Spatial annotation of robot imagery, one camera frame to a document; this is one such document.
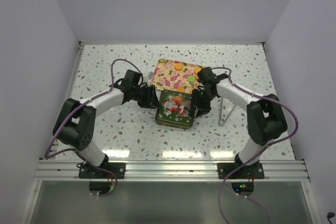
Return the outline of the gold tin lid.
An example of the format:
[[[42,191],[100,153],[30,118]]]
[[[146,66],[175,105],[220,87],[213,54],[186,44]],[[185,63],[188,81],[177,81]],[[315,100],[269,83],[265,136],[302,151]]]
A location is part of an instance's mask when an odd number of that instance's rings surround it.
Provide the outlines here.
[[[191,94],[164,89],[161,91],[159,102],[161,107],[157,109],[156,116],[161,114],[166,116],[194,117],[194,114],[191,112]]]

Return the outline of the metal tongs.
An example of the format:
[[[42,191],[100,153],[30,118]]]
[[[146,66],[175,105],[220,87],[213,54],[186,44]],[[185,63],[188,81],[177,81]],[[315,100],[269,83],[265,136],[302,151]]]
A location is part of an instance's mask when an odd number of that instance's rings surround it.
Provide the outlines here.
[[[236,105],[229,99],[221,98],[220,101],[219,126],[223,126]]]

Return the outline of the cookie tin box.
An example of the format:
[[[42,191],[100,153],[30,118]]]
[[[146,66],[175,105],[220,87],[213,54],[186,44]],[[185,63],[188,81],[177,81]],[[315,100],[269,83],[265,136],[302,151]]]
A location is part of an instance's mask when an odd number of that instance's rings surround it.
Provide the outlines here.
[[[166,116],[159,114],[155,117],[155,122],[162,126],[188,130],[193,126],[194,117],[181,117],[178,115]]]

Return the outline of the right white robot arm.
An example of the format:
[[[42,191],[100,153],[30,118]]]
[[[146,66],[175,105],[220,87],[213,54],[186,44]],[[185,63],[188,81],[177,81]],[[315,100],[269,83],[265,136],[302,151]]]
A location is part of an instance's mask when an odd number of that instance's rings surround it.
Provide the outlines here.
[[[253,171],[252,165],[259,161],[261,150],[288,129],[278,97],[253,93],[231,83],[230,76],[225,73],[216,75],[210,67],[201,69],[197,76],[201,87],[192,91],[193,116],[208,114],[214,98],[225,98],[246,112],[249,139],[236,155],[234,165],[236,176],[246,178]]]

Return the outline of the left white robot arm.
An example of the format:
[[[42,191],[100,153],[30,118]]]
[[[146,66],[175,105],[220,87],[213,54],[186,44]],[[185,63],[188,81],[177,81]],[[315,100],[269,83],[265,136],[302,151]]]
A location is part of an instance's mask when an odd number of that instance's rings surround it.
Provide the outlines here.
[[[109,172],[107,155],[93,141],[95,120],[111,108],[129,101],[137,102],[146,109],[158,109],[160,104],[155,86],[150,84],[154,73],[143,75],[127,70],[125,76],[113,83],[106,91],[83,100],[67,99],[60,111],[53,129],[53,137],[87,163],[97,178],[104,178]]]

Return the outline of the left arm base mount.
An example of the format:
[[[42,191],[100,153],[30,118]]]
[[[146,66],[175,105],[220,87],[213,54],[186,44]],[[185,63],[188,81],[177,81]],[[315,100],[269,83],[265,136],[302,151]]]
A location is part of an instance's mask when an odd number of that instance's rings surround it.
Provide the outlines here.
[[[93,167],[88,163],[76,165],[79,169],[78,177],[81,179],[124,179],[126,163],[105,163],[103,167]]]

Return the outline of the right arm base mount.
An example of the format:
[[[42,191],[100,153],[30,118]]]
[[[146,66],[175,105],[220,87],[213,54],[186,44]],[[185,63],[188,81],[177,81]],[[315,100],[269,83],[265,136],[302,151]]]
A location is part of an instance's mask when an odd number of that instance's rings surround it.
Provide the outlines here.
[[[228,179],[264,179],[264,169],[260,162],[252,165],[244,166],[238,171],[233,171],[238,167],[238,163],[218,163],[217,173],[219,179],[224,179],[230,175]]]

